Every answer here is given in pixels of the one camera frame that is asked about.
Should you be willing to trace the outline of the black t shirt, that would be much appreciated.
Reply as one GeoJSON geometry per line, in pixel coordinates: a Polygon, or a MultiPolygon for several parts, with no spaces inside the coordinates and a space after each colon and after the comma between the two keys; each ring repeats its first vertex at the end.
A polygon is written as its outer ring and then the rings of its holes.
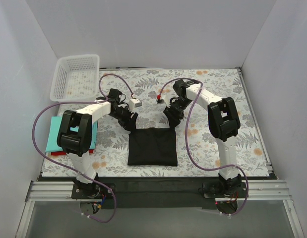
{"type": "Polygon", "coordinates": [[[129,166],[178,165],[176,132],[170,128],[136,129],[129,134],[129,166]]]}

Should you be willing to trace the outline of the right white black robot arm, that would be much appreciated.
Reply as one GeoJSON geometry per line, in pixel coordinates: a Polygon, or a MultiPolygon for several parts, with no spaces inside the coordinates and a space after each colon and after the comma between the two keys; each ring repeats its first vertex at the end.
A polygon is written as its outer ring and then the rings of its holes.
{"type": "Polygon", "coordinates": [[[157,96],[157,103],[166,103],[164,114],[169,126],[175,128],[184,118],[184,110],[195,104],[207,110],[208,127],[211,135],[216,139],[220,167],[219,192],[224,197],[230,197],[241,187],[242,176],[237,168],[236,137],[241,127],[235,101],[231,97],[221,98],[203,88],[203,83],[190,78],[172,79],[176,98],[167,103],[161,94],[157,96]]]}

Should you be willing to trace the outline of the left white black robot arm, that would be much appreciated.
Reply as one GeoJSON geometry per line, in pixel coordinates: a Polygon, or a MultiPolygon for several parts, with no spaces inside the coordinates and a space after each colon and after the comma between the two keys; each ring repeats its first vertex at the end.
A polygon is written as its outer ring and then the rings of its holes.
{"type": "Polygon", "coordinates": [[[77,111],[64,111],[61,119],[57,145],[69,156],[77,172],[74,184],[89,198],[95,198],[100,193],[100,186],[94,182],[98,175],[89,155],[94,123],[104,116],[111,116],[125,130],[135,130],[138,114],[132,110],[141,107],[142,102],[132,96],[126,103],[121,100],[122,95],[121,91],[111,89],[106,97],[101,97],[94,104],[77,111]]]}

